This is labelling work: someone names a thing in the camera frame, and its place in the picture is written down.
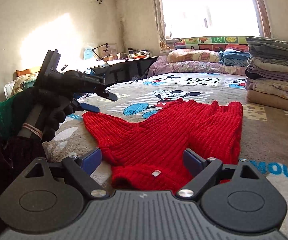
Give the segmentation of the left black gloved hand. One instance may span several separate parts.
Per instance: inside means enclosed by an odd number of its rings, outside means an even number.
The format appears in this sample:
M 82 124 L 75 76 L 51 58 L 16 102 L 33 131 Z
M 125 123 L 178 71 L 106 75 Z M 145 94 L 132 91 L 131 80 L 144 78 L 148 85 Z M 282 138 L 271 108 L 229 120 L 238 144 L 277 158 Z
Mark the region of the left black gloved hand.
M 18 135 L 24 124 L 42 132 L 42 141 L 51 141 L 68 115 L 78 107 L 64 96 L 45 89 L 31 87 L 11 98 L 11 135 Z

